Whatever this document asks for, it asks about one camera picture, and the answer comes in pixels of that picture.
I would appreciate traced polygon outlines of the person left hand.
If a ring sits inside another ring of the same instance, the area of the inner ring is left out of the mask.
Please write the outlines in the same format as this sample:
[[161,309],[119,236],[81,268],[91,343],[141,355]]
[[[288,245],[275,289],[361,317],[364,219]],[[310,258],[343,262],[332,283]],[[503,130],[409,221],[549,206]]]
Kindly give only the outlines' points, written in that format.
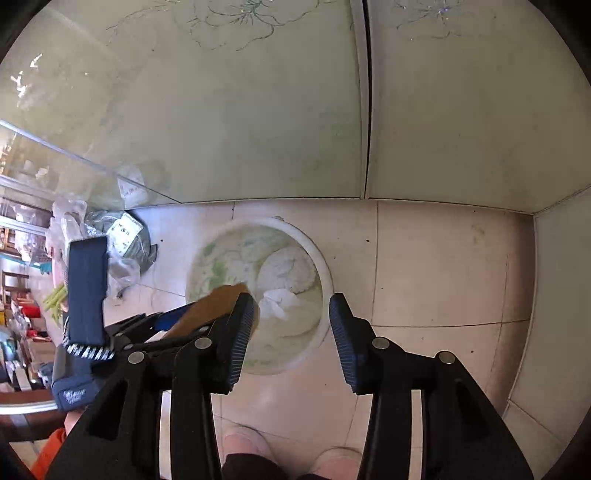
[[72,410],[68,412],[64,419],[64,429],[67,435],[70,434],[74,426],[76,425],[77,421],[83,415],[84,410]]

